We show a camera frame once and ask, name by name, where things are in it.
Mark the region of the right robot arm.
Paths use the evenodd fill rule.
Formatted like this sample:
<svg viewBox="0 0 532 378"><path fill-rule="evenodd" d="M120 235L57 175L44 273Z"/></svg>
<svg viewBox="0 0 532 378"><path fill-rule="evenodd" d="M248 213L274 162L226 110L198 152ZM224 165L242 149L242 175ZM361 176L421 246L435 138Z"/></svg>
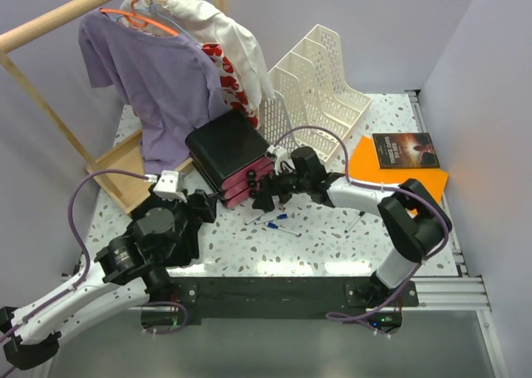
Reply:
<svg viewBox="0 0 532 378"><path fill-rule="evenodd" d="M271 146L266 156L273 161L273 172L263 176L252 190L254 209L270 212L274 198L284 204L294 194L306 194L316 204L355 209L382 220L392 250L371 275L366 290L379 305L396 300L421 263L449 238L450 219L416 179L381 185L355 181L345 174L328 172L308 146L292 153Z"/></svg>

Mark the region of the orange clip folder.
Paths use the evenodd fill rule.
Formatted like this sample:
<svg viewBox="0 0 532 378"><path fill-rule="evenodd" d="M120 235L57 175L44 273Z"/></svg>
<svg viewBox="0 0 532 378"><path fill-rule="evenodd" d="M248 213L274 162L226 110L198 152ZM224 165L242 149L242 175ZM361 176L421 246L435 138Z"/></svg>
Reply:
<svg viewBox="0 0 532 378"><path fill-rule="evenodd" d="M358 142L348 161L348 170L352 179L377 184L402 184L417 179L438 204L448 180L448 173L441 169L381 169L373 140L368 137Z"/></svg>

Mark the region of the black whiteboard marker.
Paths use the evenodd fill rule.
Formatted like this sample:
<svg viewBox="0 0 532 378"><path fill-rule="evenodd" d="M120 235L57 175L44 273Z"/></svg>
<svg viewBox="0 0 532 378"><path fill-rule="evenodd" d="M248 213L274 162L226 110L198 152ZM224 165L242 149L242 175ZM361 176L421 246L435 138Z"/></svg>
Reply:
<svg viewBox="0 0 532 378"><path fill-rule="evenodd" d="M357 217L344 229L344 233L349 233L354 226L364 217L366 213L361 211L357 214Z"/></svg>

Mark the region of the blue whiteboard marker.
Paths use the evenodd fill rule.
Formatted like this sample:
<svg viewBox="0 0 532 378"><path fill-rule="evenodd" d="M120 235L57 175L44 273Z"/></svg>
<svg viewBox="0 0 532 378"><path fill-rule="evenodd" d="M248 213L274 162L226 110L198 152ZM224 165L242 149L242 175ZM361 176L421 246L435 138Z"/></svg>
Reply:
<svg viewBox="0 0 532 378"><path fill-rule="evenodd" d="M283 232L283 233L288 233L290 235L293 235L296 238L299 238L302 235L299 232L296 232L294 230L282 227L282 226L277 225L276 223L272 223L272 222L267 223L267 227L271 228L271 229L274 229L274 230L278 230L278 231Z"/></svg>

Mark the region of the pink drawer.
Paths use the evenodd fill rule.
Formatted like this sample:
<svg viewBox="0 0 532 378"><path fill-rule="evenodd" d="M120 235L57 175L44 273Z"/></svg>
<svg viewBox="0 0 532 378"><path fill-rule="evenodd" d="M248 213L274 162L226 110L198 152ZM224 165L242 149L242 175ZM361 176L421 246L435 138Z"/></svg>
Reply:
<svg viewBox="0 0 532 378"><path fill-rule="evenodd" d="M257 178L255 180L257 182L259 182L259 180L263 176L265 176L266 174L269 174L272 170L273 170L273 167L271 165L260 169L257 172ZM229 189L227 189L227 190L225 190L223 192L224 199L226 199L226 200L232 199L233 197L235 197L236 195L242 193L243 191L245 191L248 188L249 188L248 179L247 179L247 177L244 177L244 180L241 180L235 186L233 186L233 187L231 187L231 188L229 188Z"/></svg>
<svg viewBox="0 0 532 378"><path fill-rule="evenodd" d="M238 170L236 173L229 176L227 179L224 180L224 182L221 184L222 190L227 190L233 188L237 183L247 179L247 173L252 170L255 173L258 173L262 168L269 167L272 165L272 160L267 158L266 156L263 156L257 160L255 160L253 163L244 166L242 169Z"/></svg>
<svg viewBox="0 0 532 378"><path fill-rule="evenodd" d="M248 199L250 197L249 196L249 191L250 190L251 189L248 188L245 191L243 191L242 193L236 195L235 197L233 197L232 199L229 199L229 200L224 199L224 196L223 196L221 201L223 202L225 207L233 208L235 205L241 204L242 202L244 202L246 199Z"/></svg>

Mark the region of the black drawer cabinet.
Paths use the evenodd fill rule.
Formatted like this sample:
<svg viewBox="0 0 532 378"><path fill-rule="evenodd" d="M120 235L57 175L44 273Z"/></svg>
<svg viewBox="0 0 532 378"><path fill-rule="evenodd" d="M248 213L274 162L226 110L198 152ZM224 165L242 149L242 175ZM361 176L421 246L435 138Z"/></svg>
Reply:
<svg viewBox="0 0 532 378"><path fill-rule="evenodd" d="M219 196L232 174L266 156L269 142L238 110L231 110L193 130L185 139L195 168Z"/></svg>

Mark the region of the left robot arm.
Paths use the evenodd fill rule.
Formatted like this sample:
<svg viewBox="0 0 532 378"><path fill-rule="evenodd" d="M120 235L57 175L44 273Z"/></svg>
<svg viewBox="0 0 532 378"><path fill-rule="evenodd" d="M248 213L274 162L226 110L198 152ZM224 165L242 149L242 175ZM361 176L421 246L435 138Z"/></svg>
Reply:
<svg viewBox="0 0 532 378"><path fill-rule="evenodd" d="M80 272L30 305L3 307L7 362L31 370L71 336L117 312L149 302L168 305L177 293L168 270L199 257L198 232L215 221L216 203L215 195L199 189L174 200L152 194L125 232L87 256Z"/></svg>

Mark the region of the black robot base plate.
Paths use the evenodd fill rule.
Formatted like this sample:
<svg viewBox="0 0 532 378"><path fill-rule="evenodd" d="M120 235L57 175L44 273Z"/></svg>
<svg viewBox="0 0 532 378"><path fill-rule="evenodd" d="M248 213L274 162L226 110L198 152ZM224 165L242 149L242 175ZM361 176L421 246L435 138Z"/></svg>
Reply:
<svg viewBox="0 0 532 378"><path fill-rule="evenodd" d="M141 306L145 328L199 325L204 319L321 320L363 315L386 332L403 307L419 304L416 285L396 290L373 277L175 277L170 292Z"/></svg>

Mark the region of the pink top drawer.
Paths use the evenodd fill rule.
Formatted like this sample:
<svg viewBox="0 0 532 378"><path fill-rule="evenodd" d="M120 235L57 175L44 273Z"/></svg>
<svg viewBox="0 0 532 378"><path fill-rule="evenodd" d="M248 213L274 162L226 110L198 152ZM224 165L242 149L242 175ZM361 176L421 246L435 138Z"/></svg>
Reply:
<svg viewBox="0 0 532 378"><path fill-rule="evenodd" d="M258 173L262 168L269 167L272 165L272 160L267 158L266 156L263 156L257 160L255 160L253 163L244 166L242 169L238 170L236 173L229 176L227 179L224 180L224 182L221 184L222 190L227 190L233 188L237 183L247 179L247 173L252 170L255 173Z"/></svg>

